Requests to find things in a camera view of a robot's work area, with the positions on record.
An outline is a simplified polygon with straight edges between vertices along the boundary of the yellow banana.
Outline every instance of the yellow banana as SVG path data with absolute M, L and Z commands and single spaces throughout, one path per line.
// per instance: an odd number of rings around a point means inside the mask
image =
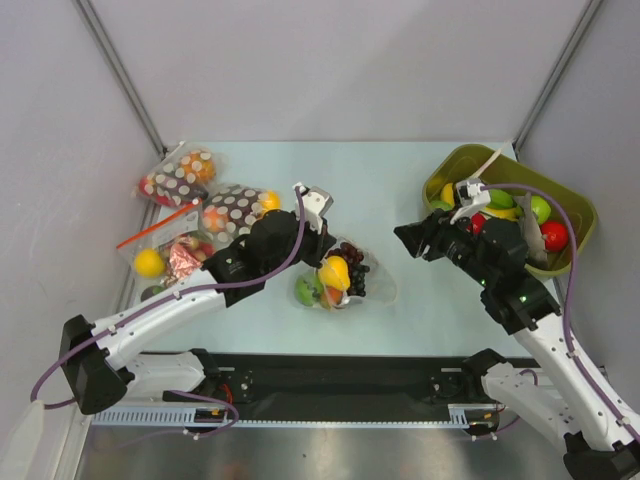
M 453 183 L 447 183 L 444 187 L 442 187 L 442 191 L 440 192 L 440 200 L 443 202 L 447 202 L 449 205 L 455 205 L 456 202 L 453 199 Z
M 498 210 L 497 208 L 484 207 L 482 209 L 483 213 L 487 215 L 491 215 L 492 217 L 502 218 L 504 220 L 510 220 L 515 222 L 517 220 L 516 210 L 518 207 L 513 208 L 505 208 L 504 210 Z

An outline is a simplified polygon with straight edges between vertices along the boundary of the yellow lemon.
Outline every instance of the yellow lemon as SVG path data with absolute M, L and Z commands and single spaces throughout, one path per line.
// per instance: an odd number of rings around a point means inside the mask
M 133 261 L 133 268 L 142 277 L 153 278 L 162 275 L 165 270 L 164 260 L 153 248 L 145 248 Z
M 349 266 L 342 257 L 328 257 L 318 270 L 318 279 L 327 287 L 346 292 L 351 286 Z
M 440 200 L 443 202 L 447 202 L 449 205 L 455 205 L 456 202 L 453 199 L 453 183 L 447 183 L 444 187 L 442 187 L 442 191 L 440 192 Z

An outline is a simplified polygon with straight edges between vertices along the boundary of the plastic bowl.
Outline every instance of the plastic bowl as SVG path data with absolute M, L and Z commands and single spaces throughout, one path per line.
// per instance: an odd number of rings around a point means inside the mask
M 456 148 L 429 177 L 422 189 L 422 199 L 430 213 L 433 211 L 431 200 L 440 198 L 440 191 L 447 183 L 455 183 L 472 175 L 486 162 L 494 150 L 478 144 L 467 144 Z M 525 167 L 504 155 L 500 155 L 487 168 L 480 178 L 487 184 L 524 183 L 537 187 L 551 195 L 564 208 L 578 240 L 578 254 L 582 251 L 593 233 L 598 214 L 593 204 L 576 192 L 553 180 Z M 513 195 L 524 195 L 522 190 L 509 190 Z M 562 222 L 560 214 L 552 208 L 549 220 Z M 526 265 L 533 275 L 540 279 L 556 277 L 569 272 L 571 268 L 571 250 L 567 246 L 558 253 L 549 253 L 549 269 L 542 270 Z

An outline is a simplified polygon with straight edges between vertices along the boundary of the plastic bag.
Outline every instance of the plastic bag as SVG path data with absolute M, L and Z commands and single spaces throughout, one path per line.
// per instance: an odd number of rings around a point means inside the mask
M 319 269 L 308 269 L 294 284 L 298 302 L 326 310 L 369 301 L 390 305 L 397 294 L 396 282 L 375 256 L 344 237 L 337 238 Z
M 138 283 L 147 287 L 145 292 L 155 287 L 155 293 L 191 275 L 216 252 L 211 235 L 202 227 L 199 200 L 122 242 L 117 250 L 137 274 Z
M 171 208 L 206 200 L 207 186 L 216 176 L 217 159 L 204 147 L 182 144 L 140 179 L 135 193 Z
M 280 208 L 280 197 L 272 190 L 226 183 L 213 185 L 210 191 L 211 196 L 204 203 L 202 224 L 213 235 L 217 249 L 248 234 L 265 213 Z

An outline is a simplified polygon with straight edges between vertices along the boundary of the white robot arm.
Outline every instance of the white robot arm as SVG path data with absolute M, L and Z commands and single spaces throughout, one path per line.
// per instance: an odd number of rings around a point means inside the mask
M 216 252 L 188 278 L 92 324 L 82 315 L 65 323 L 60 358 L 69 358 L 62 369 L 82 413 L 101 412 L 125 396 L 193 391 L 207 376 L 206 352 L 141 355 L 144 348 L 199 313 L 215 314 L 261 291 L 268 278 L 289 265 L 320 265 L 335 244 L 323 217 L 333 200 L 317 187 L 297 184 L 294 189 L 294 212 L 268 212 L 248 235 Z
M 537 389 L 492 350 L 465 362 L 477 385 L 560 450 L 573 478 L 631 478 L 640 472 L 640 416 L 615 392 L 570 329 L 570 338 L 565 337 L 559 305 L 524 268 L 528 247 L 517 224 L 492 218 L 479 234 L 469 232 L 469 217 L 490 201 L 486 190 L 479 179 L 459 182 L 456 210 L 436 210 L 394 232 L 413 257 L 447 257 L 480 283 L 487 313 L 531 353 L 562 400 Z

